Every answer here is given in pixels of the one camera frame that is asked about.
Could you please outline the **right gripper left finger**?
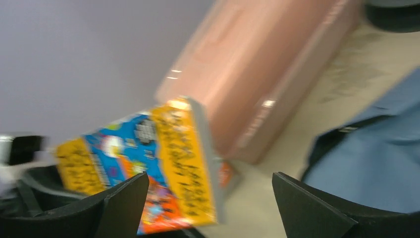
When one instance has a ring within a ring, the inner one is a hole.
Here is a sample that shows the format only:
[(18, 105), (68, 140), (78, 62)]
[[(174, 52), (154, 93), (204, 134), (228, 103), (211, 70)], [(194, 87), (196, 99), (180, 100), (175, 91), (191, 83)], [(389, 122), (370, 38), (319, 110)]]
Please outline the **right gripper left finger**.
[(134, 238), (146, 201), (146, 173), (36, 217), (0, 216), (2, 238)]

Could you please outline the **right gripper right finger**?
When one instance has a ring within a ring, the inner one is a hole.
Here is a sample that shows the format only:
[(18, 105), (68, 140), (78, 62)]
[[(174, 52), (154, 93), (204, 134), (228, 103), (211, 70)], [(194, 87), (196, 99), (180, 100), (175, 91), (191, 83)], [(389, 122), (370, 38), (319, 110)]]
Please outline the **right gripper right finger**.
[(276, 172), (272, 186), (289, 238), (418, 238), (420, 213), (354, 203)]

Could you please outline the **130-Storey Treehouse orange book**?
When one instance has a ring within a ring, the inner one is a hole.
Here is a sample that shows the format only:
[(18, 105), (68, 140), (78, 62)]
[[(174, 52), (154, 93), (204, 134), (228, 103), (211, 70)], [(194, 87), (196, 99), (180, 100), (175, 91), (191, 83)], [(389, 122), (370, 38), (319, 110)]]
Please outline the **130-Storey Treehouse orange book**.
[(223, 224), (234, 172), (213, 148), (204, 107), (182, 96), (140, 111), (53, 150), (64, 186), (93, 195), (146, 173), (137, 234)]

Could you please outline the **blue backpack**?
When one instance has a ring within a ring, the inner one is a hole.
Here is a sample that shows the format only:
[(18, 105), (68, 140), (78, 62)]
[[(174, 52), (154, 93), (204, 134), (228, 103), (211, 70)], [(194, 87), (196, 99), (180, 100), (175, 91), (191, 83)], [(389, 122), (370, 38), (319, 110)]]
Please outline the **blue backpack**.
[(361, 205), (419, 211), (419, 69), (349, 122), (321, 134), (302, 181)]

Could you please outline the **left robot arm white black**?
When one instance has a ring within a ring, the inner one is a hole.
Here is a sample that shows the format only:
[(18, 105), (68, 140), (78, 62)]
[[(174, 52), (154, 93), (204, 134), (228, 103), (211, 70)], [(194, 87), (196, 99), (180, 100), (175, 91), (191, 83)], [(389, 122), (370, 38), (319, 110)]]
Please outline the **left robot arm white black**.
[(0, 135), (0, 215), (36, 217), (82, 200), (87, 195), (66, 189), (56, 165), (36, 161), (45, 137), (28, 133)]

